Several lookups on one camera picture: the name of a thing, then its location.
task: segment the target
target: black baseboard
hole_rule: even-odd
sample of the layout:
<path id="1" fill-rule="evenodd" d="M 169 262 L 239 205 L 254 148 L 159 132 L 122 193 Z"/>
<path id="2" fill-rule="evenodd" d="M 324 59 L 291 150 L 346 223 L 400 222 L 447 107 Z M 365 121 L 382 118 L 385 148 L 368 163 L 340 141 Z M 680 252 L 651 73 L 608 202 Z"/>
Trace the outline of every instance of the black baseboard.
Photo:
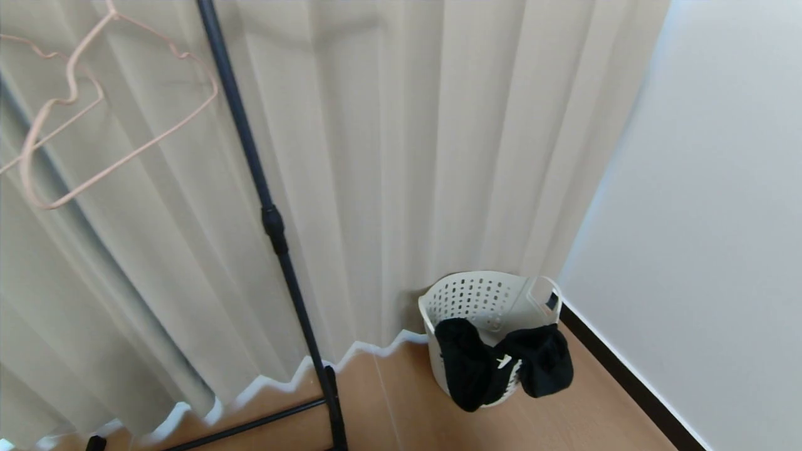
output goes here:
<path id="1" fill-rule="evenodd" d="M 705 451 L 704 447 L 685 429 L 682 423 L 663 405 L 657 397 L 615 356 L 615 354 L 563 304 L 560 321 L 588 348 L 596 360 L 638 403 L 668 440 L 679 451 Z"/>

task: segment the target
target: black clothes rack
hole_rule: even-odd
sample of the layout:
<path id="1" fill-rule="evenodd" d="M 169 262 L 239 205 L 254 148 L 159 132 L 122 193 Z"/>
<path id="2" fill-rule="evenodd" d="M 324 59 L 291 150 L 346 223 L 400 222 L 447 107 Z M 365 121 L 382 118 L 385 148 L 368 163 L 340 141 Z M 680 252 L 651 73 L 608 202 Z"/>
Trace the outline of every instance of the black clothes rack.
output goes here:
<path id="1" fill-rule="evenodd" d="M 237 80 L 234 77 L 234 70 L 231 67 L 229 53 L 226 50 L 223 31 L 220 27 L 220 22 L 217 20 L 214 2 L 213 0 L 197 0 L 197 5 L 206 30 L 206 36 L 209 39 L 209 46 L 212 48 L 214 63 L 220 75 L 223 91 L 225 92 L 226 99 L 228 99 L 231 116 L 234 119 L 234 124 L 237 126 L 237 133 L 240 137 L 242 150 L 245 152 L 245 158 L 248 161 L 248 168 L 253 178 L 253 184 L 256 186 L 259 195 L 259 201 L 261 203 L 261 223 L 265 228 L 265 233 L 270 237 L 270 242 L 273 244 L 273 251 L 275 251 L 278 261 L 281 263 L 287 290 L 290 292 L 293 307 L 295 307 L 295 313 L 298 315 L 298 322 L 301 324 L 301 330 L 306 340 L 306 346 L 309 348 L 312 364 L 314 365 L 314 372 L 320 382 L 323 396 L 316 400 L 295 405 L 280 412 L 262 417 L 258 420 L 250 421 L 243 425 L 220 431 L 219 433 L 189 441 L 182 445 L 173 446 L 164 451 L 185 451 L 187 449 L 193 449 L 320 405 L 325 405 L 329 409 L 331 438 L 334 442 L 334 446 L 331 450 L 347 451 L 346 429 L 342 419 L 342 410 L 340 409 L 334 369 L 329 366 L 323 367 L 323 361 L 320 357 L 320 351 L 318 350 L 318 342 L 314 339 L 312 324 L 309 321 L 309 315 L 306 313 L 301 289 L 298 286 L 298 279 L 295 276 L 293 263 L 290 260 L 290 248 L 287 246 L 287 240 L 284 235 L 284 222 L 270 196 L 267 179 L 261 168 L 259 153 L 256 148 L 256 143 L 253 140 L 250 126 L 248 125 L 248 117 L 245 114 L 245 107 L 242 104 L 240 91 L 237 87 Z M 87 451 L 102 451 L 106 445 L 105 442 L 106 441 L 101 437 L 92 437 L 87 444 Z M 265 449 L 269 449 L 269 443 L 265 444 Z"/>

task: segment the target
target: brown floor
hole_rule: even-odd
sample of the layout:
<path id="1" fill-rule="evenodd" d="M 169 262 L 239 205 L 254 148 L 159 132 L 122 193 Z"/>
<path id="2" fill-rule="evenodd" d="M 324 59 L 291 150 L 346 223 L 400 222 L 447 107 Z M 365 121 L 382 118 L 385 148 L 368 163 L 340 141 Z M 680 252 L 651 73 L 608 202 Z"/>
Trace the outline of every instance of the brown floor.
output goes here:
<path id="1" fill-rule="evenodd" d="M 437 386 L 424 345 L 405 343 L 382 358 L 359 354 L 338 374 L 349 448 L 359 450 L 543 449 L 674 450 L 646 414 L 566 329 L 575 377 L 556 395 L 534 400 L 518 390 L 492 408 L 466 413 Z M 131 443 L 124 430 L 110 436 L 109 451 L 156 451 L 241 424 L 320 395 L 310 372 L 295 393 L 265 389 L 213 429 L 186 416 L 155 446 Z M 325 407 L 279 420 L 198 448 L 200 451 L 320 450 L 331 446 Z M 58 451 L 83 451 L 72 437 Z"/>

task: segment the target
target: pink clothes hanger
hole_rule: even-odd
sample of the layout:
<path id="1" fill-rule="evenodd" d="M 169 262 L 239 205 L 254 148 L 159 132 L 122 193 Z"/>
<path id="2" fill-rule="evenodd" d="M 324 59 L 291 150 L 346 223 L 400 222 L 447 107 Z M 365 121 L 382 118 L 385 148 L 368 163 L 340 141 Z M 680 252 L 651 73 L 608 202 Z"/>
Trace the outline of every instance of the pink clothes hanger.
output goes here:
<path id="1" fill-rule="evenodd" d="M 36 44 L 34 44 L 33 42 L 31 42 L 30 40 L 25 39 L 25 38 L 20 38 L 18 36 L 12 36 L 12 35 L 0 34 L 0 39 L 5 39 L 7 41 L 14 41 L 14 42 L 17 42 L 17 43 L 28 44 L 30 46 L 30 48 L 33 49 L 33 51 L 36 53 L 36 55 L 39 55 L 39 57 L 44 58 L 44 59 L 51 59 L 51 58 L 54 58 L 54 57 L 59 57 L 59 58 L 63 59 L 64 62 L 67 61 L 67 57 L 65 55 L 60 54 L 57 51 L 54 51 L 54 52 L 46 54 L 43 51 L 41 51 L 39 49 L 39 47 L 36 46 Z M 87 70 L 85 67 L 82 67 L 81 65 L 78 65 L 77 68 L 89 80 L 92 81 L 92 84 L 95 85 L 95 89 L 98 92 L 98 98 L 94 102 L 92 102 L 91 104 L 88 104 L 83 110 L 78 112 L 78 114 L 76 114 L 75 116 L 72 116 L 67 122 L 65 122 L 64 124 L 61 124 L 58 128 L 56 128 L 54 131 L 52 131 L 49 135 L 43 137 L 42 140 L 40 140 L 38 143 L 34 144 L 34 150 L 36 150 L 37 148 L 42 147 L 50 138 L 55 136 L 58 132 L 61 132 L 64 128 L 67 127 L 67 125 L 72 124 L 73 122 L 75 122 L 79 117 L 83 116 L 84 113 L 86 113 L 89 110 L 91 110 L 92 108 L 94 108 L 95 105 L 99 104 L 100 101 L 103 100 L 103 98 L 105 97 L 105 94 L 103 93 L 103 88 L 100 86 L 100 83 L 91 74 L 91 72 L 89 72 L 89 70 Z M 10 169 L 12 166 L 16 165 L 21 159 L 22 159 L 22 154 L 18 155 L 16 158 L 14 158 L 8 164 L 6 164 L 5 166 L 1 167 L 0 168 L 0 175 L 2 175 L 6 170 Z"/>
<path id="2" fill-rule="evenodd" d="M 30 131 L 28 132 L 28 135 L 25 138 L 25 144 L 22 146 L 22 153 L 20 155 L 20 160 L 19 160 L 20 175 L 22 176 L 22 187 L 25 190 L 25 194 L 26 197 L 28 198 L 28 201 L 41 209 L 57 209 L 58 207 L 66 204 L 67 202 L 72 200 L 75 196 L 81 194 L 85 189 L 89 188 L 94 183 L 96 183 L 100 179 L 104 178 L 105 176 L 113 172 L 115 169 L 118 169 L 120 166 L 128 163 L 130 160 L 133 160 L 135 157 L 140 155 L 142 152 L 144 152 L 154 144 L 158 143 L 159 141 L 163 140 L 165 137 L 169 136 L 179 128 L 183 127 L 190 120 L 192 120 L 192 118 L 197 116 L 201 112 L 201 110 L 203 110 L 210 103 L 212 103 L 212 100 L 214 100 L 214 98 L 217 97 L 217 93 L 219 91 L 219 88 L 217 86 L 217 81 L 214 78 L 214 74 L 195 55 L 189 52 L 180 53 L 176 47 L 176 44 L 167 36 L 164 36 L 158 31 L 153 30 L 150 26 L 147 26 L 142 22 L 138 22 L 133 18 L 120 14 L 117 11 L 117 8 L 114 6 L 114 2 L 112 0 L 106 0 L 106 6 L 108 8 L 108 13 L 106 13 L 106 15 L 102 19 L 100 19 L 100 22 L 98 22 L 98 24 L 95 25 L 95 27 L 92 28 L 91 31 L 89 31 L 89 34 L 86 35 L 86 37 L 84 37 L 83 40 L 81 40 L 81 42 L 72 52 L 72 55 L 70 55 L 70 58 L 67 60 L 67 84 L 70 87 L 70 96 L 66 99 L 50 99 L 42 106 L 42 109 L 39 110 L 38 114 L 34 118 L 33 123 L 30 126 Z M 176 58 L 178 59 L 189 58 L 195 63 L 197 63 L 198 66 L 200 66 L 204 70 L 206 75 L 209 77 L 209 81 L 212 83 L 212 95 L 207 100 L 205 100 L 200 105 L 200 107 L 198 107 L 195 111 L 190 113 L 189 116 L 179 121 L 178 124 L 173 125 L 167 131 L 162 132 L 160 135 L 154 137 L 152 140 L 143 144 L 141 147 L 135 149 L 133 152 L 129 153 L 128 155 L 126 155 L 113 165 L 95 174 L 92 178 L 90 178 L 87 181 L 84 181 L 82 184 L 78 185 L 78 187 L 76 187 L 69 193 L 65 194 L 60 199 L 52 203 L 47 203 L 41 200 L 38 194 L 36 193 L 36 190 L 34 188 L 34 182 L 30 174 L 34 151 L 37 148 L 36 136 L 38 136 L 40 131 L 42 130 L 42 126 L 44 125 L 44 122 L 47 119 L 47 117 L 50 115 L 51 109 L 53 108 L 54 105 L 56 104 L 69 105 L 73 104 L 78 99 L 78 87 L 75 84 L 75 67 L 76 64 L 78 63 L 78 59 L 87 49 L 89 44 L 100 34 L 103 28 L 106 25 L 108 25 L 112 20 L 124 20 L 133 25 L 138 26 L 139 28 L 143 28 L 146 31 L 153 33 L 154 35 L 162 38 L 168 44 L 168 46 L 170 47 L 170 51 L 176 56 Z M 88 110 L 82 111 L 81 113 L 78 114 L 78 116 L 81 116 L 86 111 Z M 69 121 L 68 123 L 65 123 L 62 126 L 60 126 L 56 130 L 56 132 L 52 133 L 51 135 L 55 135 L 56 133 L 61 132 L 68 124 Z"/>

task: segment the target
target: beige curtain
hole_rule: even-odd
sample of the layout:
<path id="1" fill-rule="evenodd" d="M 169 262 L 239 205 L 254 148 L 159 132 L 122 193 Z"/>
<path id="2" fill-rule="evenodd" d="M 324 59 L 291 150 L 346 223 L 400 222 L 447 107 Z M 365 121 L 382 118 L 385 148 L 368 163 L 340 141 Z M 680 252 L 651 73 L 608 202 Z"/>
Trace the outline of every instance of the beige curtain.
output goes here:
<path id="1" fill-rule="evenodd" d="M 634 102 L 667 0 L 218 2 L 324 358 L 419 330 L 449 272 L 555 275 Z M 121 2 L 212 63 L 194 2 Z M 2 32 L 70 53 L 102 2 L 0 2 Z M 2 43 L 2 148 L 17 154 L 63 63 Z M 192 111 L 210 86 L 113 23 L 83 62 L 108 99 L 47 145 L 55 196 Z M 59 109 L 54 128 L 93 100 Z M 0 194 L 2 417 L 26 446 L 65 424 L 204 415 L 306 347 L 220 97 L 67 207 Z"/>

